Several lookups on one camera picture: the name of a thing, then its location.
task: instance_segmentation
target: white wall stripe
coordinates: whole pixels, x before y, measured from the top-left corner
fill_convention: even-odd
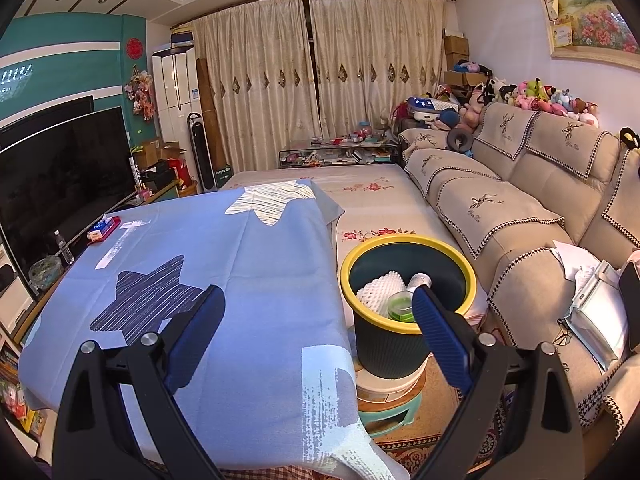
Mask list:
[[[95,90],[88,90],[86,92],[80,92],[78,94],[65,95],[64,97],[59,97],[58,99],[53,99],[53,101],[47,101],[46,103],[41,103],[39,105],[32,106],[31,108],[27,108],[26,110],[21,110],[16,112],[13,115],[10,115],[4,119],[0,120],[0,128],[4,128],[8,124],[17,121],[27,115],[34,114],[39,112],[40,110],[44,110],[45,108],[49,108],[50,106],[59,105],[60,103],[66,103],[67,101],[73,101],[74,99],[79,99],[81,97],[87,97],[89,95],[94,96],[94,100],[101,99],[103,97],[110,97],[113,95],[121,95],[122,94],[122,86],[108,86],[106,88],[97,88]]]
[[[55,56],[56,54],[69,54],[71,52],[89,52],[91,50],[119,50],[119,41],[80,41],[78,43],[60,43],[56,45],[38,46],[14,52],[0,57],[0,68],[24,63],[39,57]]]

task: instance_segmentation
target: beige leather sofa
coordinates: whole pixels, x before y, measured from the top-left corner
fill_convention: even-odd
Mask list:
[[[598,446],[587,455],[597,461],[638,405],[640,356],[628,351],[602,374],[558,325],[575,284],[549,248],[554,240],[575,244],[625,265],[640,247],[640,153],[587,124],[498,103],[482,113],[474,158],[444,150],[443,132],[401,135],[412,145],[405,170],[488,292],[482,330],[521,348],[556,346],[585,432],[609,431],[609,442],[591,439]]]

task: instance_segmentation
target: red round wall decoration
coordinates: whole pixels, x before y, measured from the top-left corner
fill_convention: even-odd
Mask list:
[[[131,59],[140,59],[144,51],[145,48],[142,46],[142,41],[138,38],[131,38],[127,41],[127,55]]]

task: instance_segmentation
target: sofa backrest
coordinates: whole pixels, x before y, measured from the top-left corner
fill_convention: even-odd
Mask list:
[[[540,113],[503,103],[485,106],[474,133],[474,159],[508,180]]]
[[[562,215],[579,244],[611,181],[619,146],[609,132],[542,112],[509,181]]]
[[[613,178],[604,192],[582,247],[616,268],[640,248],[640,153],[620,147]]]

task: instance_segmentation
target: dark blue star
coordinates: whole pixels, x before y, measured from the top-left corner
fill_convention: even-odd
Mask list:
[[[126,270],[118,275],[116,299],[89,328],[94,332],[121,330],[127,344],[146,332],[159,332],[163,319],[193,307],[202,289],[180,283],[184,256],[176,256],[149,274]]]

